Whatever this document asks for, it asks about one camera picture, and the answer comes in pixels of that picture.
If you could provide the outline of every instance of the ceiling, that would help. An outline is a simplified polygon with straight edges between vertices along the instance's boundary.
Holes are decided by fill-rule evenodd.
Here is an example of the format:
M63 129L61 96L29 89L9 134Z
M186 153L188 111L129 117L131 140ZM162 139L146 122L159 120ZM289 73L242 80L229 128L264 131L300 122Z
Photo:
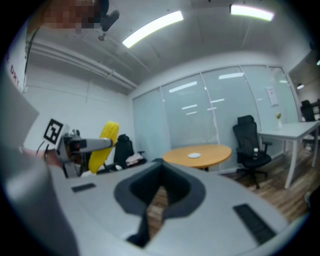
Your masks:
M295 85L303 84L306 87L314 81L320 79L320 66L316 65L317 51L312 50L310 53L295 67L289 75Z
M280 51L294 28L288 27L283 6L276 0L245 3L275 12L273 21L230 15L230 4L243 4L238 0L110 0L109 13L118 10L120 18L107 32L105 41L98 40L99 29L67 34L41 28L34 42L42 40L61 46L139 85L174 65L214 53L241 49L275 54ZM122 45L144 25L176 11L182 12L183 21L154 32L130 49ZM32 54L31 61L40 53Z

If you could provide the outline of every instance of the white plate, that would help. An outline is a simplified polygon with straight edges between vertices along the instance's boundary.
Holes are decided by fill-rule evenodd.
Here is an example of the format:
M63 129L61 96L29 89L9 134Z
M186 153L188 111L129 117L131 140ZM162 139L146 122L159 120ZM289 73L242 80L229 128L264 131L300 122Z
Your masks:
M201 157L201 154L200 153L191 153L191 154L188 154L188 158L199 158Z

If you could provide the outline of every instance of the desk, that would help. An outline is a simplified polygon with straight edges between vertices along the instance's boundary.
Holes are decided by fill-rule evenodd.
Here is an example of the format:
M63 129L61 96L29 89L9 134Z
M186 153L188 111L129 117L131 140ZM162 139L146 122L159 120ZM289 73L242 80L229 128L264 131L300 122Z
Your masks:
M290 164L288 177L286 178L286 182L284 185L285 189L289 188L294 175L296 161L297 161L298 141L301 140L307 134L311 133L313 130L315 130L315 136L314 136L314 153L313 153L314 155L313 155L312 167L315 167L315 163L317 159L317 151L318 151L318 126L319 126L318 121L296 122L296 123L283 124L283 127L281 129L276 128L272 130L264 130L264 131L258 132L258 134L264 138L283 140L284 141L283 154L286 153L286 141L293 141L291 164Z
M173 149L163 155L167 163L194 168L208 168L222 163L231 156L231 148L225 145L209 144L186 146ZM191 153L200 153L198 158L189 158Z

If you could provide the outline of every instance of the black office chair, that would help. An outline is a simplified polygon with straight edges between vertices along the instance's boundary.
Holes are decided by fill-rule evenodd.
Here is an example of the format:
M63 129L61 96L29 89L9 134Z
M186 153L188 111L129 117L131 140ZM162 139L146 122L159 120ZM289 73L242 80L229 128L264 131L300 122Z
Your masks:
M259 150L257 124L251 115L238 117L238 124L233 127L233 132L239 145L236 149L237 162L244 166L244 168L237 169L237 173L244 172L237 180L251 176L256 184L256 188L259 189L260 186L257 182L256 174L264 174L265 177L268 174L265 171L256 170L256 168L264 166L271 161L271 157L267 154L267 149L272 143L264 141L264 151ZM256 155L254 155L255 148L258 149Z
M314 112L314 107L310 104L309 100L304 100L301 102L302 106L301 106L301 113L302 116L304 117L304 120L306 122L314 122L316 121L315 118L315 112ZM315 131L312 131L311 133L309 133L311 136L315 136L316 133ZM309 139L309 138L304 138L302 140L303 144L306 146L307 144L309 144L310 146L314 146L314 139Z
M129 137L125 134L122 134L118 137L118 141L115 144L115 152L114 152L114 158L113 158L113 163L105 165L104 164L104 169L99 170L97 174L104 174L104 173L109 173L111 171L116 171L116 165L121 166L122 169L126 169L128 167L135 167L139 165L143 165L147 162L146 159L141 159L137 163L132 164L130 166L127 166L126 160L128 157L133 156L134 149L132 145L132 141L129 139Z
M309 100L304 100L301 102L302 106L300 107L301 113L306 122L316 121L314 107L310 104Z

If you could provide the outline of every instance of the yellow object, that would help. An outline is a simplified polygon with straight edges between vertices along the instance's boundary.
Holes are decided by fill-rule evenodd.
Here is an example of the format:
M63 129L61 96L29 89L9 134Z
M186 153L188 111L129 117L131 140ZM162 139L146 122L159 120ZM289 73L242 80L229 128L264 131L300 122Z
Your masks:
M116 122L109 121L105 124L100 134L100 138L108 138L112 140L112 147L93 151L89 159L89 170L95 174L100 166L105 163L112 148L116 145L117 137L119 132L119 124Z

